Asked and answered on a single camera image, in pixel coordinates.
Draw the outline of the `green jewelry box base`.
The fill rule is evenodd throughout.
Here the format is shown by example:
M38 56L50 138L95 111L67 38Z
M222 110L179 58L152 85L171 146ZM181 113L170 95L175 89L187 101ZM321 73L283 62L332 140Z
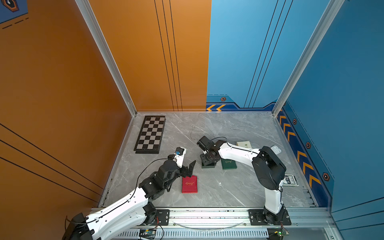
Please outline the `green jewelry box base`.
M215 164L210 164L210 165L203 165L202 164L202 169L209 169L209 168L215 168L216 165Z

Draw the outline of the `green booklet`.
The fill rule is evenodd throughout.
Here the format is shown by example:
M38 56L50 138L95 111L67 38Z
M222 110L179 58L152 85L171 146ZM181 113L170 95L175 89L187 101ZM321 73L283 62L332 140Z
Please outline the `green booklet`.
M223 170L237 169L237 164L233 160L221 159L221 163L222 163Z

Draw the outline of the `red booklet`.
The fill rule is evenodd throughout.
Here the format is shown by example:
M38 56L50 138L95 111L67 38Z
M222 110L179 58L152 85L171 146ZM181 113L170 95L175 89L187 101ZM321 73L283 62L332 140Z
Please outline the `red booklet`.
M182 180L182 193L195 194L198 193L198 178L197 176L185 177Z

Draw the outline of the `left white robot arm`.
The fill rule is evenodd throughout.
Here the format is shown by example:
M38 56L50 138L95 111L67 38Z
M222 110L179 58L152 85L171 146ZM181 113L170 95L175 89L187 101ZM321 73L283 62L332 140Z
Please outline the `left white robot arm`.
M121 232L151 224L157 209L152 201L168 192L179 177L191 177L196 161L183 166L183 160L166 159L159 169L143 179L128 195L88 216L78 214L69 221L63 240L111 240Z

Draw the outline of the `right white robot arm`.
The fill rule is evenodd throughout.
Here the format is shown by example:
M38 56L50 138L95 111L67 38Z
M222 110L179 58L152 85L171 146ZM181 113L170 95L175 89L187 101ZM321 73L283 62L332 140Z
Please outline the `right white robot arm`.
M283 223L286 209L282 201L282 192L287 168L270 147L248 149L223 140L213 142L205 136L197 142L197 145L203 151L201 159L204 165L220 160L231 160L252 167L259 183L265 189L262 221L268 225Z

